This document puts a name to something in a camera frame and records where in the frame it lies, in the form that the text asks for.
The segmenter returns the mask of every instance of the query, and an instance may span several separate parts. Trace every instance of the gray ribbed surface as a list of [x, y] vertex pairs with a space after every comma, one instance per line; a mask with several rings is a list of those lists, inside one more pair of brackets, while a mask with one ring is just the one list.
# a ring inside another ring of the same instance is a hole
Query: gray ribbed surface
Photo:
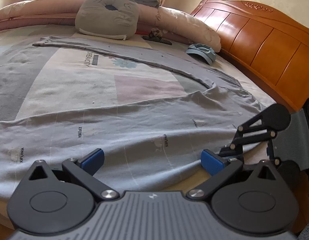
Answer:
[[[127, 192], [104, 202], [86, 225], [61, 236], [16, 233], [13, 240], [248, 240], [219, 224], [205, 203], [186, 200], [180, 192]], [[290, 233], [266, 237], [293, 240]]]
[[293, 160], [301, 171], [309, 168], [309, 128], [304, 110], [291, 115], [289, 127], [272, 140], [275, 157]]

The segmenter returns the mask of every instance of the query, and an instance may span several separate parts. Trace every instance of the blue gripper pad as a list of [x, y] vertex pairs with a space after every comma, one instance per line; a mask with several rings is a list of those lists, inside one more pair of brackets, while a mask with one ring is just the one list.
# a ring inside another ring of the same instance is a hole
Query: blue gripper pad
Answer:
[[201, 165], [211, 176], [223, 170], [227, 163], [227, 160], [224, 160], [208, 149], [203, 150], [201, 153]]
[[88, 155], [79, 159], [77, 165], [91, 176], [97, 172], [104, 164], [104, 152], [98, 148], [90, 152]]

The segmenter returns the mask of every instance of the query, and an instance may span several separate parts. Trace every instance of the gray donut pillow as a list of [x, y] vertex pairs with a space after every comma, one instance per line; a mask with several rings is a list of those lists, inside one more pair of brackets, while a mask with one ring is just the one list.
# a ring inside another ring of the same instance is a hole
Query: gray donut pillow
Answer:
[[139, 10], [133, 0], [86, 0], [75, 27], [83, 34], [125, 40], [136, 32]]

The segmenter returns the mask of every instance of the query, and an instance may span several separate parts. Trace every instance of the wooden headboard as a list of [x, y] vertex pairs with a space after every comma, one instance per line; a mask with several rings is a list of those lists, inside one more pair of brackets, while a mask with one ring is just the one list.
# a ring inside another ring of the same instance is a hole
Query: wooden headboard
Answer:
[[220, 35], [222, 57], [278, 103], [302, 107], [309, 97], [309, 28], [251, 1], [202, 0], [191, 15]]

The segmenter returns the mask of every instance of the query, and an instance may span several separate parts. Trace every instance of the pink comforter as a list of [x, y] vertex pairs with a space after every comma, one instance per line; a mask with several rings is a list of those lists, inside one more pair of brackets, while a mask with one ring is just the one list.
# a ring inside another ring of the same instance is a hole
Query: pink comforter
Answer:
[[[31, 25], [74, 25], [84, 1], [30, 0], [10, 4], [0, 9], [0, 31]], [[164, 38], [185, 44], [202, 43], [220, 51], [219, 35], [199, 19], [170, 8], [138, 6], [137, 34], [148, 34], [158, 27]]]

